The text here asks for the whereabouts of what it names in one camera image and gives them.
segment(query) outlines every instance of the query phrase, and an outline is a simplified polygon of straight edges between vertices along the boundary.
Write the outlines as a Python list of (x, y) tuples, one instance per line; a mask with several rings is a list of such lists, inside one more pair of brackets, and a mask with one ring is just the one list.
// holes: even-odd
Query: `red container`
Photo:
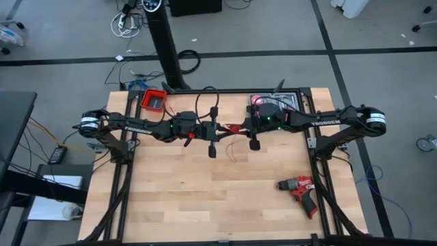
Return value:
[(147, 89), (144, 93), (141, 106), (146, 110), (162, 112), (167, 92), (163, 90)]

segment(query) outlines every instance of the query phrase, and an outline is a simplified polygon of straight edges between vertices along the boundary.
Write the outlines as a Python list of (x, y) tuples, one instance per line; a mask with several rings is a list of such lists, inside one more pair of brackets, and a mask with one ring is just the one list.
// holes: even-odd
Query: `wooden table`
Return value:
[[(316, 110), (334, 109), (327, 88), (311, 90)], [(169, 96), (167, 108), (192, 111), (195, 97)], [(202, 95), (199, 114), (209, 112), (215, 100), (214, 94)], [(111, 92), (108, 110), (124, 113), (126, 101), (127, 92)], [(241, 123), (247, 103), (247, 94), (221, 94), (218, 122)], [(158, 121), (161, 117), (141, 109), (141, 118)], [(321, 130), (323, 135), (332, 135), (339, 127)], [(257, 152), (249, 149), (249, 139), (244, 136), (228, 137), (216, 145), (216, 159), (208, 157), (206, 141), (192, 141), (184, 148), (182, 140), (163, 143), (141, 134), (138, 138), (141, 145), (135, 152), (125, 243), (300, 239), (312, 233), (323, 237), (320, 213), (308, 219), (290, 193), (275, 189), (278, 180), (311, 176), (304, 133), (258, 135), (262, 148)], [(227, 149), (232, 141), (232, 150)], [(334, 155), (346, 158), (338, 151)], [(96, 167), (106, 160), (97, 162)], [(366, 232), (349, 165), (337, 159), (328, 163), (338, 204), (357, 228)], [(109, 163), (92, 176), (80, 239), (93, 230), (108, 207), (114, 170), (115, 165)], [(315, 191), (311, 197), (317, 203)], [(332, 213), (325, 205), (331, 232), (335, 233)], [(116, 212), (114, 237), (118, 217)]]

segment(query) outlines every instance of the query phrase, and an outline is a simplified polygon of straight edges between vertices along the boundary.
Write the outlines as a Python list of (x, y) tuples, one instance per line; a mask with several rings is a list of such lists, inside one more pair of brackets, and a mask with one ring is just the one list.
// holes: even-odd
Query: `red drill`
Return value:
[(313, 179), (307, 176), (299, 176), (278, 182), (278, 189), (281, 191), (291, 191), (296, 201), (300, 202), (305, 209), (308, 218), (312, 219), (317, 207), (314, 201), (309, 197), (309, 193), (314, 189)]

